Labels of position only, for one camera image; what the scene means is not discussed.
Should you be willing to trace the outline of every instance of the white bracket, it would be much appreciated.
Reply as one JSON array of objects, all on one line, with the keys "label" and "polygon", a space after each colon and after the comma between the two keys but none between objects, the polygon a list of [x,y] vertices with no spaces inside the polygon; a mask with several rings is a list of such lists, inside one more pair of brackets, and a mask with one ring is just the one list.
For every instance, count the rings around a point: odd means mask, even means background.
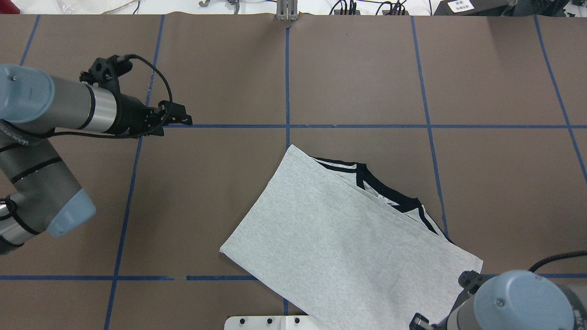
[{"label": "white bracket", "polygon": [[233,316],[224,330],[326,330],[309,316]]},{"label": "white bracket", "polygon": [[277,20],[297,21],[298,0],[277,0]]}]

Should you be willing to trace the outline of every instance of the plastic bag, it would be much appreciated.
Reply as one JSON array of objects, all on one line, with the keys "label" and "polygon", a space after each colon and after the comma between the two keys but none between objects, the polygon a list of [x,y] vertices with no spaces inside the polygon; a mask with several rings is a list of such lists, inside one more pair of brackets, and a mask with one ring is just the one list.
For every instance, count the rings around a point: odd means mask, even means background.
[{"label": "plastic bag", "polygon": [[57,0],[64,14],[108,14],[138,0]]}]

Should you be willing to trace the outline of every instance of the red object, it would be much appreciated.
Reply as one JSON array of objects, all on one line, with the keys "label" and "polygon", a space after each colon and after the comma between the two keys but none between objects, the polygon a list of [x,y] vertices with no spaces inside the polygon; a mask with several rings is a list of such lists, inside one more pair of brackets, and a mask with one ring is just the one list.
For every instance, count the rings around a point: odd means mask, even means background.
[{"label": "red object", "polygon": [[0,14],[20,14],[21,10],[10,0],[0,0]]}]

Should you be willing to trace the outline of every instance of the light blue cap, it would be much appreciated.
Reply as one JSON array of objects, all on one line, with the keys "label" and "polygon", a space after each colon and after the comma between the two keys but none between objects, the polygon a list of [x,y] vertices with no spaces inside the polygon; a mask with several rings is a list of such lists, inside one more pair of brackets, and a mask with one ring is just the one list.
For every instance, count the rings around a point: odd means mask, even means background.
[{"label": "light blue cap", "polygon": [[483,330],[573,330],[575,317],[565,294],[529,271],[508,271],[483,284],[473,309]]},{"label": "light blue cap", "polygon": [[0,64],[0,119],[28,123],[41,117],[55,97],[55,84],[46,72]]},{"label": "light blue cap", "polygon": [[96,207],[85,189],[78,191],[57,213],[47,227],[49,234],[60,237],[96,215]]}]

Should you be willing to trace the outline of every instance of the sticker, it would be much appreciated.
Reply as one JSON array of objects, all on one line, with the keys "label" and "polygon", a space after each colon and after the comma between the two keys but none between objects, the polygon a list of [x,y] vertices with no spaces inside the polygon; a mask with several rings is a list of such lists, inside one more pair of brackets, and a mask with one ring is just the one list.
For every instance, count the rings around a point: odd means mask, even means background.
[{"label": "sticker", "polygon": [[448,2],[448,6],[453,12],[464,12],[475,9],[469,0],[456,0]]}]

